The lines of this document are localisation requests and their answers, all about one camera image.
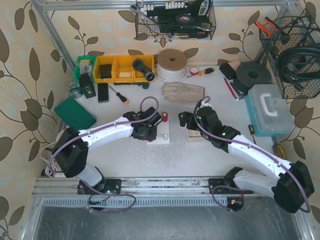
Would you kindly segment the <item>cream parts tray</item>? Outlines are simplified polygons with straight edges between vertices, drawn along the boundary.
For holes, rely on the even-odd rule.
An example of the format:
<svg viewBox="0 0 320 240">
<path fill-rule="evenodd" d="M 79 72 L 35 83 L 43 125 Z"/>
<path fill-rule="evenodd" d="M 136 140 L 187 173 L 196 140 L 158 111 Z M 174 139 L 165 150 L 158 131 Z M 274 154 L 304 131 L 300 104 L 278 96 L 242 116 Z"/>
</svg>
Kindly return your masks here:
<svg viewBox="0 0 320 240">
<path fill-rule="evenodd" d="M 189 143 L 206 142 L 207 140 L 201 136 L 199 131 L 186 129 L 187 141 Z"/>
</svg>

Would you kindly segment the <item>white peg base plate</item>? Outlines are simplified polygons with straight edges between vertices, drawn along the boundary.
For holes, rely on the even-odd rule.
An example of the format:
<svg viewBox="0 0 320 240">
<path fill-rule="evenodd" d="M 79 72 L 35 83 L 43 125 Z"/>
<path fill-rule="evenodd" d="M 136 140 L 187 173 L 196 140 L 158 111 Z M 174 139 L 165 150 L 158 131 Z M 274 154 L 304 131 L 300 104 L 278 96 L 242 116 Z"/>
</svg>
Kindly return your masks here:
<svg viewBox="0 0 320 240">
<path fill-rule="evenodd" d="M 153 141 L 147 141 L 147 145 L 168 145 L 170 144 L 170 128 L 169 128 L 169 117 L 167 122 L 161 122 L 157 126 L 156 139 Z"/>
</svg>

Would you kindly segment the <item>beige work glove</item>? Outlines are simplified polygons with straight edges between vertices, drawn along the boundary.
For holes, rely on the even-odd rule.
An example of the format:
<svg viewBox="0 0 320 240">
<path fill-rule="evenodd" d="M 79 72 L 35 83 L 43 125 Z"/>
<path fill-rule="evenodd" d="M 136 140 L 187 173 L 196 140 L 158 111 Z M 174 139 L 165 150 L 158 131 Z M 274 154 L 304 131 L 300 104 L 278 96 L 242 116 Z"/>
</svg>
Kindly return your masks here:
<svg viewBox="0 0 320 240">
<path fill-rule="evenodd" d="M 203 86 L 185 83 L 165 83 L 162 87 L 162 95 L 169 102 L 196 104 L 204 97 Z"/>
</svg>

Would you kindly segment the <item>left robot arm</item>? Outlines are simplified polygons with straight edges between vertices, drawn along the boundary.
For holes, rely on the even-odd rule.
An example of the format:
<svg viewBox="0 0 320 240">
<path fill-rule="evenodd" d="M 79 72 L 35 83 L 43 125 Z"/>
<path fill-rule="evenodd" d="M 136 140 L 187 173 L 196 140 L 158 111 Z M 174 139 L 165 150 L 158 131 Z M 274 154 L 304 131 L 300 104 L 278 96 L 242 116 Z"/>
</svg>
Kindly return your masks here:
<svg viewBox="0 0 320 240">
<path fill-rule="evenodd" d="M 60 167 L 58 173 L 95 187 L 103 177 L 97 168 L 87 163 L 88 152 L 123 138 L 154 141 L 161 122 L 162 115 L 154 107 L 149 107 L 146 111 L 126 112 L 110 123 L 91 129 L 68 127 L 53 148 L 53 160 Z"/>
</svg>

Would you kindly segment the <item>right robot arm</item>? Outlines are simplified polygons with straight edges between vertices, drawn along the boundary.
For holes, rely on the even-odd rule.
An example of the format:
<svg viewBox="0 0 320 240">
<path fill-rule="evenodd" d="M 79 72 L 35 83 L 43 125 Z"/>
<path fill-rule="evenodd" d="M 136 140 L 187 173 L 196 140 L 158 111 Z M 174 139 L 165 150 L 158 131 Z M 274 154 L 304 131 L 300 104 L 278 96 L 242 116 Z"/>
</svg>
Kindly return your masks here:
<svg viewBox="0 0 320 240">
<path fill-rule="evenodd" d="M 182 127 L 199 132 L 215 148 L 246 160 L 261 171 L 261 174 L 255 174 L 234 167 L 224 176 L 223 188 L 268 196 L 288 213 L 311 212 L 308 198 L 315 188 L 303 162 L 292 163 L 277 157 L 252 143 L 235 128 L 223 125 L 210 104 L 198 102 L 193 112 L 181 112 L 178 118 Z"/>
</svg>

